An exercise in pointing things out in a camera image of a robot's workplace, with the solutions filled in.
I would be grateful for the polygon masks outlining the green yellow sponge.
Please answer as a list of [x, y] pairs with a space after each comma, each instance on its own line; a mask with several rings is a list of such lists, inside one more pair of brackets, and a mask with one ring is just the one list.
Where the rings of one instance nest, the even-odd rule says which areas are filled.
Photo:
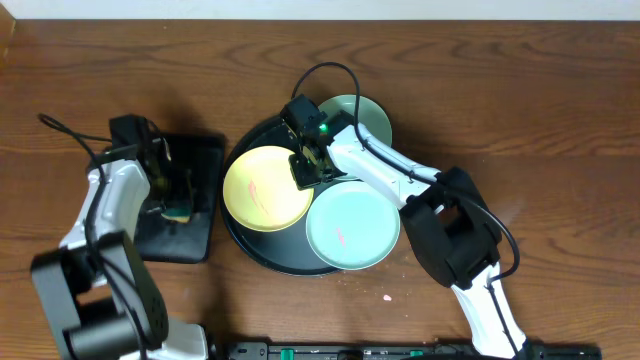
[[168, 221], [185, 224], [190, 222], [192, 211], [189, 208], [167, 208], [161, 216]]

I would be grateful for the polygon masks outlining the yellow plate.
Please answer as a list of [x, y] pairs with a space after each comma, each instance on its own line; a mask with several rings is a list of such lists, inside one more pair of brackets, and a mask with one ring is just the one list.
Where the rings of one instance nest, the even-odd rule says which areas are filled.
[[261, 146], [234, 160], [223, 181], [223, 200], [240, 225], [259, 232], [286, 229], [300, 220], [314, 198], [297, 188], [289, 157], [280, 146]]

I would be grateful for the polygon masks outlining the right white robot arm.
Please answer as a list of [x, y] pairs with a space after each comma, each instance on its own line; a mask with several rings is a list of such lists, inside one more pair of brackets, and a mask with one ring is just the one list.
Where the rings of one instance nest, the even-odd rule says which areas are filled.
[[454, 291], [475, 350], [486, 357], [524, 357], [527, 338], [501, 284], [518, 267], [500, 269], [498, 244], [507, 240], [515, 258], [519, 248], [466, 172], [421, 165], [379, 141], [345, 112], [333, 118], [323, 112], [285, 115], [283, 121], [298, 142], [290, 164], [299, 188], [348, 174], [391, 201], [419, 264]]

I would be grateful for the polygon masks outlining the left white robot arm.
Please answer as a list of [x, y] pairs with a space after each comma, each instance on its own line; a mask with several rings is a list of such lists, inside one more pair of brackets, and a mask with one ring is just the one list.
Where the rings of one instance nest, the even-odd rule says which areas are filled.
[[206, 359], [204, 329], [167, 314], [133, 237], [150, 176], [171, 157], [164, 139], [91, 157], [89, 190], [58, 249], [30, 274], [63, 359]]

